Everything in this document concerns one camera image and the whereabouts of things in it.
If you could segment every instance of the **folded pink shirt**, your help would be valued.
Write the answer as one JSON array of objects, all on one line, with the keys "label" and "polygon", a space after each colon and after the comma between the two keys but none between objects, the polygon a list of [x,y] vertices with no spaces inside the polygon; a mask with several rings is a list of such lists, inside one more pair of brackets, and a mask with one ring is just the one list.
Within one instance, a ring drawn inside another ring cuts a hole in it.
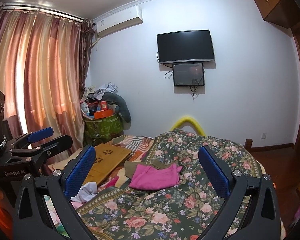
[{"label": "folded pink shirt", "polygon": [[177,166],[175,163],[162,170],[138,164],[129,187],[141,190],[159,190],[172,187],[178,184],[181,169],[182,166]]}]

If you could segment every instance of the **curtain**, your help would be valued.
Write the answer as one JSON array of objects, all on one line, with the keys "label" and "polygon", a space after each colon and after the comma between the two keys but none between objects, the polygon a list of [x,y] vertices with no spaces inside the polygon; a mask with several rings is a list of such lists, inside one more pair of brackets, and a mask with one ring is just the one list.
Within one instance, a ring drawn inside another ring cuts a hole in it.
[{"label": "curtain", "polygon": [[89,68],[93,35],[94,35],[93,21],[91,19],[84,19],[81,27],[80,47],[79,47],[80,99],[82,98],[84,90],[86,89],[85,81],[87,78],[87,73]]},{"label": "curtain", "polygon": [[[50,126],[54,138],[68,134],[73,139],[71,153],[82,147],[84,133],[79,96],[80,32],[81,24],[39,13],[29,39],[24,71],[28,132]],[[50,158],[49,163],[68,156],[67,152],[61,153]]]},{"label": "curtain", "polygon": [[13,137],[22,132],[16,81],[23,80],[17,67],[25,62],[28,39],[34,22],[34,12],[3,11],[0,15],[0,90],[5,94],[4,118]]}]

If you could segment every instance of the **wooden floor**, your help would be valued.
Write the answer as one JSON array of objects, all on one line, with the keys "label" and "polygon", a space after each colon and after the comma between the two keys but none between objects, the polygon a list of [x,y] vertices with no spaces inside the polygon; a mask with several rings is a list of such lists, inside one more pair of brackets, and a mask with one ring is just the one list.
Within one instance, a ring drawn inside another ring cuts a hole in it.
[{"label": "wooden floor", "polygon": [[300,205],[296,191],[300,182],[300,162],[292,148],[251,153],[276,184],[280,216],[286,229]]}]

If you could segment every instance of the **olive green cloth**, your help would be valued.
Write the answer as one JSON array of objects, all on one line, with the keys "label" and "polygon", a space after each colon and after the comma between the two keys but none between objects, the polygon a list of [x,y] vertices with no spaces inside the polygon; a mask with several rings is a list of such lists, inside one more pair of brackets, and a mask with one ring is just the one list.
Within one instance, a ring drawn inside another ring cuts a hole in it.
[{"label": "olive green cloth", "polygon": [[85,135],[90,138],[101,138],[110,141],[112,134],[123,131],[122,121],[117,114],[94,120],[83,117],[83,120],[85,122]]},{"label": "olive green cloth", "polygon": [[153,160],[151,164],[145,164],[143,162],[138,163],[138,162],[125,161],[125,163],[124,163],[125,174],[124,175],[126,177],[128,177],[129,179],[132,179],[133,174],[135,173],[138,164],[143,165],[143,166],[152,166],[152,167],[156,168],[157,170],[163,170],[163,169],[170,167],[174,163],[178,165],[178,161],[173,161],[170,164],[164,164],[164,163],[160,162],[159,160]]}]

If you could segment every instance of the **air conditioner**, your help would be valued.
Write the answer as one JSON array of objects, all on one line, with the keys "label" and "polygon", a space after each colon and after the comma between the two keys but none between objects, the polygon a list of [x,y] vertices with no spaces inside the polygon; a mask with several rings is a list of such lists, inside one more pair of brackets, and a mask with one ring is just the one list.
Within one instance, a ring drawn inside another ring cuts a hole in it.
[{"label": "air conditioner", "polygon": [[142,23],[141,9],[139,6],[134,6],[98,21],[98,36],[101,38],[140,23]]}]

